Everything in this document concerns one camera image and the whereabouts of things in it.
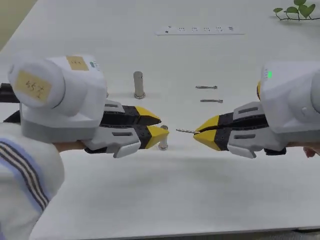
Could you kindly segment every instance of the metal rod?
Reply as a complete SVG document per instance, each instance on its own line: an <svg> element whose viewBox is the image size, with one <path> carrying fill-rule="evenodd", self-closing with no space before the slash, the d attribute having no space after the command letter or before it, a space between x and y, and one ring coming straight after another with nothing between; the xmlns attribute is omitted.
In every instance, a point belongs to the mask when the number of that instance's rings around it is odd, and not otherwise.
<svg viewBox="0 0 320 240"><path fill-rule="evenodd" d="M221 99L202 99L200 100L201 103L219 103L222 104L224 101Z"/></svg>
<svg viewBox="0 0 320 240"><path fill-rule="evenodd" d="M199 134L199 131L190 131L190 130L185 130L185 129L179 129L177 128L176 131L182 132L182 133L188 133L188 134Z"/></svg>
<svg viewBox="0 0 320 240"><path fill-rule="evenodd" d="M162 125L160 128L168 130L167 125ZM168 137L167 136L162 141L159 142L158 148L162 151L165 151L168 149Z"/></svg>
<svg viewBox="0 0 320 240"><path fill-rule="evenodd" d="M146 94L144 91L144 78L140 71L135 71L133 74L134 80L134 97L136 99L143 99Z"/></svg>
<svg viewBox="0 0 320 240"><path fill-rule="evenodd" d="M217 89L217 86L195 86L196 89Z"/></svg>

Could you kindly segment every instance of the electrical outlet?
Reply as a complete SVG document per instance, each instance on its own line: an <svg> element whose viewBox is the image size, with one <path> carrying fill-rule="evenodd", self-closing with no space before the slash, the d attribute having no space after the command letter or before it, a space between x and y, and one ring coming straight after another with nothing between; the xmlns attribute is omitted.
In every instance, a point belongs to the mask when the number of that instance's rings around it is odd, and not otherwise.
<svg viewBox="0 0 320 240"><path fill-rule="evenodd" d="M244 35L234 26L215 27L175 27L166 26L156 32L156 35Z"/></svg>

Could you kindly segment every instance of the plant leaf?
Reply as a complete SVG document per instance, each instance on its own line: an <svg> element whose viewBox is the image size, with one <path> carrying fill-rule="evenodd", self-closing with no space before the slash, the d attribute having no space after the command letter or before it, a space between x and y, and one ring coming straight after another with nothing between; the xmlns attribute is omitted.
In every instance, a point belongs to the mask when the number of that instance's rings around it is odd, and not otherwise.
<svg viewBox="0 0 320 240"><path fill-rule="evenodd" d="M308 7L306 5L301 5L299 7L299 12L301 13L302 16L304 16L305 18L307 18L309 16L309 11L308 11Z"/></svg>
<svg viewBox="0 0 320 240"><path fill-rule="evenodd" d="M312 12L315 10L315 8L316 8L316 5L315 5L315 4L311 4L311 5L308 7L308 9L309 9L309 11L310 11L309 15L312 14Z"/></svg>
<svg viewBox="0 0 320 240"><path fill-rule="evenodd" d="M273 9L273 11L277 14L277 13L280 13L281 11L283 10L283 8L281 7L277 7L275 9Z"/></svg>
<svg viewBox="0 0 320 240"><path fill-rule="evenodd" d="M309 17L310 14L315 10L316 5L315 4L311 4L309 7L306 5L301 5L299 7L299 12L301 13L302 16L304 16L305 18Z"/></svg>
<svg viewBox="0 0 320 240"><path fill-rule="evenodd" d="M298 8L296 8L295 6L290 6L286 9L285 11L288 14L297 14L298 13Z"/></svg>
<svg viewBox="0 0 320 240"><path fill-rule="evenodd" d="M293 3L297 6L301 6L306 3L307 0L294 0Z"/></svg>

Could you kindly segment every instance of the person's hand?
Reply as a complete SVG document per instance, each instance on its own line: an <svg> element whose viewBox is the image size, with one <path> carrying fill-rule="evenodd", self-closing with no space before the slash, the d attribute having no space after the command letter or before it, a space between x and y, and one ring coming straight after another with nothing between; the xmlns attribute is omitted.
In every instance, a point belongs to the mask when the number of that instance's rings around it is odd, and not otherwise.
<svg viewBox="0 0 320 240"><path fill-rule="evenodd" d="M307 158L312 158L315 155L320 155L320 142L293 142L290 143L288 147L303 147L304 154Z"/></svg>
<svg viewBox="0 0 320 240"><path fill-rule="evenodd" d="M315 155L320 155L320 143L310 143L303 146L303 151L307 158L312 158Z"/></svg>
<svg viewBox="0 0 320 240"><path fill-rule="evenodd" d="M53 144L59 153L69 150L83 150L86 146L81 141L76 142L59 142Z"/></svg>

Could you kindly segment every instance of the white sleeve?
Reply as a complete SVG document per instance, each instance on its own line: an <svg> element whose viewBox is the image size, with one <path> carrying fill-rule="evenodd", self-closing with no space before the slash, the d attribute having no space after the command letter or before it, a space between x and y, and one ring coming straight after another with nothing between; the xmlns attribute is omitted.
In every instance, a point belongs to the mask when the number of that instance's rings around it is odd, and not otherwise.
<svg viewBox="0 0 320 240"><path fill-rule="evenodd" d="M53 144L22 136L0 123L0 240L28 240L34 225L64 181Z"/></svg>

